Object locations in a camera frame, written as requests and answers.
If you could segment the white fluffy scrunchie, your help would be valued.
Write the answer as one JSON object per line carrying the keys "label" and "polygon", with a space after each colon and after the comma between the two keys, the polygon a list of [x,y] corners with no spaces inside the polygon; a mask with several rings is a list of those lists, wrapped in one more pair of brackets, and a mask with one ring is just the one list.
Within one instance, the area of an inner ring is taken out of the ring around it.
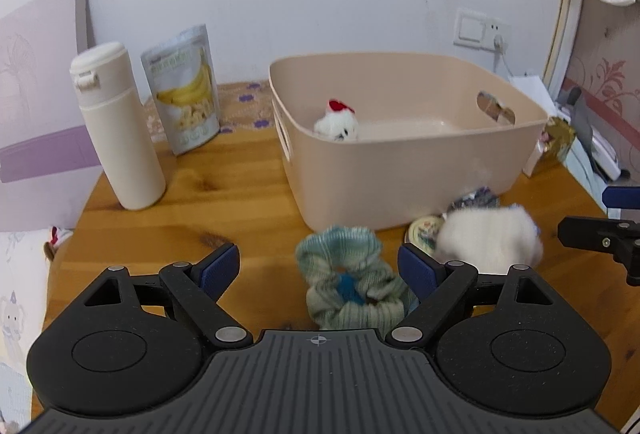
{"label": "white fluffy scrunchie", "polygon": [[469,208],[450,213],[436,236],[433,257],[463,261],[481,274],[503,275],[512,265],[535,267],[544,247],[539,229],[521,206]]}

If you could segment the round decorated tin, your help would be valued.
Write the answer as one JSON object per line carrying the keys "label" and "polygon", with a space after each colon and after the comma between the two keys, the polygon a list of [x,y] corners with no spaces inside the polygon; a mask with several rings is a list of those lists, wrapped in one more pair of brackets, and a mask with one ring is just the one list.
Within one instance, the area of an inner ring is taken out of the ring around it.
{"label": "round decorated tin", "polygon": [[419,217],[412,222],[405,232],[405,243],[411,243],[427,254],[433,255],[436,250],[437,235],[445,220],[440,215]]}

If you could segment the black box yellow stars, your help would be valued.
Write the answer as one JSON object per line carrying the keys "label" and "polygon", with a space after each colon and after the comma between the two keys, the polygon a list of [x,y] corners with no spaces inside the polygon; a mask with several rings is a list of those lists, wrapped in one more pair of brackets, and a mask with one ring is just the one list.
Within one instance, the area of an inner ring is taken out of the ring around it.
{"label": "black box yellow stars", "polygon": [[461,196],[449,207],[449,212],[466,208],[498,208],[500,206],[499,197],[488,187],[480,187],[469,194]]}

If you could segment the green plaid scrunchie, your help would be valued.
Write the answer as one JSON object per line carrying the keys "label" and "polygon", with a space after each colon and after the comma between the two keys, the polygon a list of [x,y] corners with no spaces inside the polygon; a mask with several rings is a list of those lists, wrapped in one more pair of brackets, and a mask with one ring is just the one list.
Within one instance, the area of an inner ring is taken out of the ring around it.
{"label": "green plaid scrunchie", "polygon": [[333,226],[295,249],[310,318],[322,330],[373,328],[386,336],[418,299],[382,257],[369,228]]}

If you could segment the white handheld appliance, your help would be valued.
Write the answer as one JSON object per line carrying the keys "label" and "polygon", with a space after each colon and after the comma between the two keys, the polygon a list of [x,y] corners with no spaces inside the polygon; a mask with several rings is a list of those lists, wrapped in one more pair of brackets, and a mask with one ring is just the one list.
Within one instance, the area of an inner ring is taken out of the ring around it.
{"label": "white handheld appliance", "polygon": [[630,173],[620,166],[613,146],[593,128],[586,115],[575,113],[572,124],[595,173],[612,183],[629,179]]}

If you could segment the gold foil snack bag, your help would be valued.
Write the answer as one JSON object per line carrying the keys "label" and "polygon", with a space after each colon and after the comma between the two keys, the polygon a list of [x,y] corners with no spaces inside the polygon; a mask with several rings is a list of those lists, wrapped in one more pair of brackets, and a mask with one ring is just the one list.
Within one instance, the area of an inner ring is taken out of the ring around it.
{"label": "gold foil snack bag", "polygon": [[560,117],[550,117],[541,135],[542,158],[565,160],[575,141],[574,128]]}

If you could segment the white paper bag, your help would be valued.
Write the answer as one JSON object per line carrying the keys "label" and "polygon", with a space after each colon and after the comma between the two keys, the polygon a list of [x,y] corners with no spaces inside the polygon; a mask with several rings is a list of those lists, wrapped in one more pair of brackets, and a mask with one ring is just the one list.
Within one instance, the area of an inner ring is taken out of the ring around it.
{"label": "white paper bag", "polygon": [[539,76],[510,76],[509,82],[512,87],[527,98],[528,102],[535,105],[534,119],[544,121],[532,154],[523,168],[523,173],[527,177],[532,177],[549,148],[551,136],[547,131],[547,125],[551,123],[552,117],[558,116],[558,111],[547,87]]}

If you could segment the lilac headboard panel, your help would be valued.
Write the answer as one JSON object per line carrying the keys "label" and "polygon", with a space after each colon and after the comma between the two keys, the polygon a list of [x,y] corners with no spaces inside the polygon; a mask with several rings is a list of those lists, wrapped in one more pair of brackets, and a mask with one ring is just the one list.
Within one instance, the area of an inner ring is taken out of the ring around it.
{"label": "lilac headboard panel", "polygon": [[70,80],[87,0],[34,0],[1,20],[1,228],[75,227],[102,168]]}

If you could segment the beige plastic storage bin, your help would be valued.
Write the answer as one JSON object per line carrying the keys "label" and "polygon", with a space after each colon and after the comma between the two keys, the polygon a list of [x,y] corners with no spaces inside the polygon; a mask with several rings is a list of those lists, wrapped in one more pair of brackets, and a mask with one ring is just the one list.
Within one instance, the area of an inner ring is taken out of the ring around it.
{"label": "beige plastic storage bin", "polygon": [[[288,183],[306,225],[384,229],[444,212],[480,187],[508,191],[544,121],[506,80],[427,53],[324,53],[269,68]],[[329,100],[355,110],[355,141],[314,133]]]}

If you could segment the cream insulated bottle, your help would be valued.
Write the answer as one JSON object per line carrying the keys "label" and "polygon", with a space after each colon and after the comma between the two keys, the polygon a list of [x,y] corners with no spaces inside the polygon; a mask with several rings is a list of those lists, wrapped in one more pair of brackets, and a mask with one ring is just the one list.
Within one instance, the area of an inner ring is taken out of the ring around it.
{"label": "cream insulated bottle", "polygon": [[91,142],[119,203],[149,208],[166,189],[127,49],[107,42],[77,55],[70,78]]}

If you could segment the white plush toy red bow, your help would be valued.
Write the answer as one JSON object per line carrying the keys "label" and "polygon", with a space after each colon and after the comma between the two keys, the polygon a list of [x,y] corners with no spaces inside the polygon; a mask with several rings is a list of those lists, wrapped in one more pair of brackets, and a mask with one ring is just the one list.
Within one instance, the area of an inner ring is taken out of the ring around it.
{"label": "white plush toy red bow", "polygon": [[337,100],[329,100],[326,113],[314,124],[314,133],[333,141],[355,141],[358,129],[355,110]]}

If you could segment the banana chips snack pouch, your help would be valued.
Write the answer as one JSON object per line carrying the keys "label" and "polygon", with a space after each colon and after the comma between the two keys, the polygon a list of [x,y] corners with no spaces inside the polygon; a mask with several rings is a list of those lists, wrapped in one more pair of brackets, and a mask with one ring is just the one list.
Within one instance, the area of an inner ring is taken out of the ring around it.
{"label": "banana chips snack pouch", "polygon": [[180,156],[213,139],[221,109],[206,27],[153,46],[141,61],[172,152]]}

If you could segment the white wall switch socket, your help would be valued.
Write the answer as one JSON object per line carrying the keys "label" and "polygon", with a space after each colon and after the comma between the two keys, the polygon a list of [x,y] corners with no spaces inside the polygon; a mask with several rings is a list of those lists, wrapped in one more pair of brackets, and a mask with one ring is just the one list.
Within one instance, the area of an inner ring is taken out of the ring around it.
{"label": "white wall switch socket", "polygon": [[454,45],[488,52],[506,52],[511,26],[503,20],[468,9],[458,9],[454,20]]}

